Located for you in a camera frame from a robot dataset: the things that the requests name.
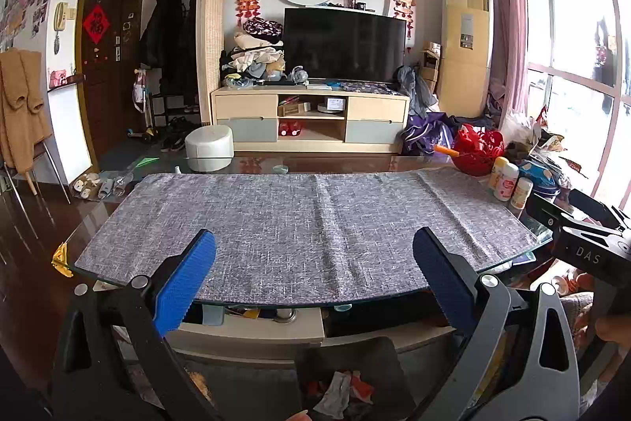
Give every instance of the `wooden drawer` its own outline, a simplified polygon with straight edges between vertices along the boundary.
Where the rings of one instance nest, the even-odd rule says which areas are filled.
[[[227,118],[276,118],[278,95],[235,94],[215,96],[217,120]]]
[[[346,118],[348,120],[377,120],[380,122],[403,122],[405,99],[374,97],[349,97]]]
[[[277,118],[227,118],[217,120],[217,125],[227,125],[232,129],[232,141],[275,142],[278,136]]]
[[[397,135],[403,131],[401,122],[377,122],[375,120],[348,120],[346,143],[396,143]]]

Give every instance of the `television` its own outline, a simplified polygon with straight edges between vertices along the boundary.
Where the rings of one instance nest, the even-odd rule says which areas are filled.
[[[406,23],[361,10],[286,8],[285,70],[310,79],[392,83],[403,64]]]

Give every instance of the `window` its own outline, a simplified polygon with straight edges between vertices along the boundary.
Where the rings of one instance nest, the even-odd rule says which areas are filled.
[[[528,0],[528,115],[548,109],[598,200],[631,210],[631,0]]]

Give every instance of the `tv stand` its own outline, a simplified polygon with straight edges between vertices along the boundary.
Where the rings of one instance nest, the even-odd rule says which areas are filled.
[[[278,102],[300,95],[311,111],[278,116]],[[343,97],[343,112],[321,113],[317,104],[326,96]],[[254,86],[220,88],[211,94],[213,124],[232,129],[236,151],[399,153],[398,135],[405,128],[409,98],[342,91],[308,90],[305,86]],[[279,136],[278,124],[298,120],[298,136]]]

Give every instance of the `wooden door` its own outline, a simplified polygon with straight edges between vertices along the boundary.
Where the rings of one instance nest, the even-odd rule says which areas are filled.
[[[141,0],[85,0],[80,23],[86,116],[97,159],[138,131],[132,104],[138,63]]]

